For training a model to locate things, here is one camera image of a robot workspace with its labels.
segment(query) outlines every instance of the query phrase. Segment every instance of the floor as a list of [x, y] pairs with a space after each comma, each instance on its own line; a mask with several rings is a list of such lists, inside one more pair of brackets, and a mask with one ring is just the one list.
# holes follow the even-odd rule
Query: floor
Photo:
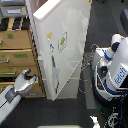
[[[91, 52], [91, 45], [100, 47], [111, 45], [111, 37], [115, 33], [126, 36], [120, 23], [120, 13], [128, 7], [128, 1], [120, 0], [93, 0], [91, 18], [86, 40], [85, 52]], [[90, 69], [81, 72], [81, 78], [90, 80]], [[80, 86], [88, 90], [87, 83], [80, 81]], [[92, 128], [91, 115], [97, 116], [101, 128], [105, 124], [101, 111], [97, 109], [96, 100], [90, 93], [79, 91], [77, 99], [56, 100], [54, 102], [45, 98], [22, 99], [20, 104], [3, 122], [0, 128], [36, 128], [43, 125], [79, 125], [83, 128]]]

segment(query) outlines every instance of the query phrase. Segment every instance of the white robot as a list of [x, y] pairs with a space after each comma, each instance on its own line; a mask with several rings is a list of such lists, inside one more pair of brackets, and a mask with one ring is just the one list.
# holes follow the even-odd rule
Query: white robot
[[95, 96], [115, 106], [128, 91], [128, 37], [115, 34], [111, 47], [96, 48], [92, 69]]
[[17, 106], [21, 97], [24, 97], [35, 84], [37, 78], [36, 75], [34, 75], [30, 80], [26, 80], [26, 76], [30, 72], [30, 69], [23, 70], [16, 78], [14, 87], [9, 85], [0, 94], [0, 124]]

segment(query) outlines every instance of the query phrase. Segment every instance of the wire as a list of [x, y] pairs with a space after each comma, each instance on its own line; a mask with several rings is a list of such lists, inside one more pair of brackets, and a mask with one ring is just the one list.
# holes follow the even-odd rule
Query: wire
[[91, 82], [89, 81], [89, 80], [82, 80], [82, 81], [84, 81], [84, 82], [88, 82], [88, 83], [90, 83], [90, 88], [89, 88], [89, 90], [88, 91], [82, 91], [81, 89], [80, 89], [80, 86], [79, 86], [79, 91], [80, 92], [82, 92], [82, 93], [89, 93], [90, 91], [91, 91], [91, 89], [92, 89], [92, 84], [91, 84]]
[[114, 128], [115, 125], [118, 124], [118, 113], [115, 113], [114, 110], [115, 110], [116, 107], [113, 107], [113, 112], [112, 114], [108, 117], [105, 125], [104, 125], [104, 128], [106, 128], [106, 126], [109, 126], [111, 128]]
[[97, 45], [97, 44], [93, 44], [92, 46], [91, 46], [91, 51], [92, 51], [92, 53], [94, 53], [94, 51], [93, 51], [93, 47], [94, 46], [96, 46], [97, 48], [99, 48], [99, 46]]
[[128, 93], [128, 91], [125, 92], [124, 97], [122, 99], [122, 103], [121, 103], [121, 119], [120, 119], [120, 122], [119, 122], [119, 128], [120, 128], [121, 122], [122, 122], [122, 107], [123, 107], [124, 99], [125, 99], [125, 96], [127, 95], [127, 93]]
[[92, 84], [91, 84], [91, 82], [90, 82], [89, 80], [83, 80], [83, 79], [80, 79], [80, 78], [70, 78], [70, 79], [78, 79], [78, 80], [81, 80], [81, 81], [90, 83], [91, 87], [90, 87], [90, 89], [89, 89], [88, 91], [86, 91], [86, 92], [83, 92], [83, 91], [80, 89], [80, 87], [78, 87], [78, 88], [79, 88], [79, 91], [82, 92], [82, 93], [88, 93], [88, 92], [91, 91], [91, 89], [92, 89]]

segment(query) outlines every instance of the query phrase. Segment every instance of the robot body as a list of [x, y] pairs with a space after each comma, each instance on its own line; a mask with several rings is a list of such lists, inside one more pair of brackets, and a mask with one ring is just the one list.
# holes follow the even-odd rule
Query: robot body
[[111, 47], [96, 49], [92, 64], [92, 69], [95, 67], [93, 88], [100, 101], [113, 106], [128, 90], [128, 87], [122, 86], [128, 78], [127, 65], [128, 38], [115, 34], [112, 37]]

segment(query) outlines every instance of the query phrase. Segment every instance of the white panel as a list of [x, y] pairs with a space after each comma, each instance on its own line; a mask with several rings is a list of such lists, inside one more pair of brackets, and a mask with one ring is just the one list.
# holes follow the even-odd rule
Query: white panel
[[[55, 100], [81, 62], [90, 8], [91, 3], [88, 0], [49, 0], [34, 13], [48, 90], [52, 100]], [[61, 51], [58, 49], [59, 43], [63, 45]], [[52, 53], [50, 53], [51, 45], [54, 47]], [[56, 69], [53, 67], [51, 56], [54, 57]]]

